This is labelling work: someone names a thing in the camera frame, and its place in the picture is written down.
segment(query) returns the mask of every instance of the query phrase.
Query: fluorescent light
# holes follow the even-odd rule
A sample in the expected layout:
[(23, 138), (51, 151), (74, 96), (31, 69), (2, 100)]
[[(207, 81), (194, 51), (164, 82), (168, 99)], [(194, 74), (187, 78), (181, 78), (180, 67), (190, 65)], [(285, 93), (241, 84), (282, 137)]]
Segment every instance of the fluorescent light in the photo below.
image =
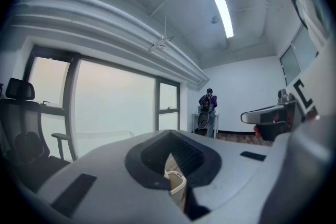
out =
[(233, 29), (232, 29), (232, 23), (230, 18), (230, 13), (226, 5), (225, 0), (215, 0), (217, 8), (219, 10), (219, 14), (221, 15), (222, 22), (224, 25), (226, 37), (233, 37)]

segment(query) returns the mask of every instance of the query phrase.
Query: wooden floor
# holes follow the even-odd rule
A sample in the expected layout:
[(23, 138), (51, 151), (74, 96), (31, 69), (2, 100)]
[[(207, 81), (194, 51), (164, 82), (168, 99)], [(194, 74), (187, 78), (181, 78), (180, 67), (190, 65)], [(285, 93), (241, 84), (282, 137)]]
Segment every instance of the wooden floor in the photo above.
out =
[[(246, 134), (223, 134), (218, 133), (216, 139), (219, 140), (226, 140), (230, 142), (237, 142), (237, 143), (247, 143), (247, 144), (254, 144), (254, 145), (263, 145), (263, 146), (272, 146), (273, 142), (264, 141), (261, 138), (256, 137), (255, 135), (246, 135)], [(183, 175), (180, 168), (178, 167), (177, 163), (175, 162), (172, 154), (167, 159), (165, 170), (169, 171), (176, 171), (180, 175)], [(183, 194), (182, 200), (179, 203), (179, 207), (184, 210), (185, 205), (185, 192)]]

